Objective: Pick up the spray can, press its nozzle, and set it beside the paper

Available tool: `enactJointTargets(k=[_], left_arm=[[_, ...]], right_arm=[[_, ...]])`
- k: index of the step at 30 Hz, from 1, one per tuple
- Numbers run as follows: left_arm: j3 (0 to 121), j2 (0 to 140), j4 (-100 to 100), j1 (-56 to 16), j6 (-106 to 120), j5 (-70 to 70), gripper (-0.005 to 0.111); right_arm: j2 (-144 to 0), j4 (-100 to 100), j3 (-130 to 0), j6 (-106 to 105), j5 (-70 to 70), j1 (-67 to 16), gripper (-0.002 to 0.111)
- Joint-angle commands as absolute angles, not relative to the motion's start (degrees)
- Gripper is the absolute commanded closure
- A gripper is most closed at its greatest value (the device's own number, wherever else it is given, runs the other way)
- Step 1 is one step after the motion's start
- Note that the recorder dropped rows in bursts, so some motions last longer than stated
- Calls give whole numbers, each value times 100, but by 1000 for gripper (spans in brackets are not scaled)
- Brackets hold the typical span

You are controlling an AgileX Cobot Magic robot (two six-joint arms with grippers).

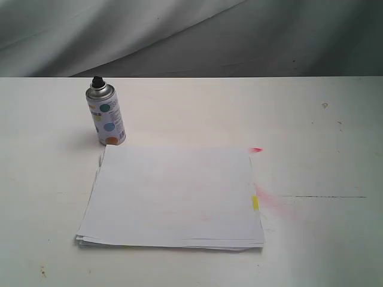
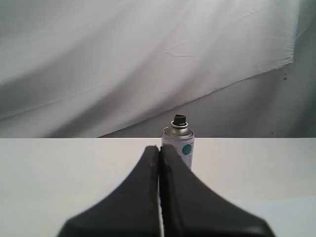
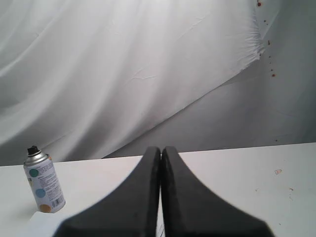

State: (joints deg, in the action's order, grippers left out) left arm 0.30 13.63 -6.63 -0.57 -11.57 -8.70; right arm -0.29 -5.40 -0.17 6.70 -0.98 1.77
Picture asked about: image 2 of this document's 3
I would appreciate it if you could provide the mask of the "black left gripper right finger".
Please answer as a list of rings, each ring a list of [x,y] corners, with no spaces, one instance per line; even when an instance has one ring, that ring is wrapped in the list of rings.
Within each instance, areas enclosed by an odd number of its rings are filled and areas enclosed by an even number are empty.
[[[159,153],[159,195],[166,237],[273,237],[268,223],[222,198],[171,145]]]

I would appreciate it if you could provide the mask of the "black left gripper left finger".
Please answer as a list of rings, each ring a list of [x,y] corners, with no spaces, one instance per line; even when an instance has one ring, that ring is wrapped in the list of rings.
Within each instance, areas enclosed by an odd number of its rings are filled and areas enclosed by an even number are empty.
[[[126,179],[106,198],[67,220],[60,237],[159,237],[159,149],[147,146]]]

